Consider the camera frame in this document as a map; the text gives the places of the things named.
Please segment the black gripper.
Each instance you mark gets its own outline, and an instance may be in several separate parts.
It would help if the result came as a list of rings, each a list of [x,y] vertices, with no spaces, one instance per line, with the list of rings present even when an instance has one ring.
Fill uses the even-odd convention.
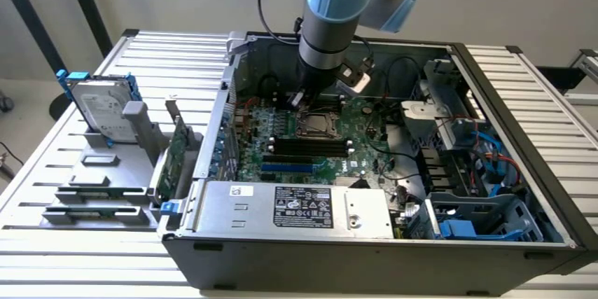
[[[297,60],[298,86],[288,99],[292,109],[306,108],[313,104],[322,90],[336,82],[338,69],[340,67],[320,69]]]

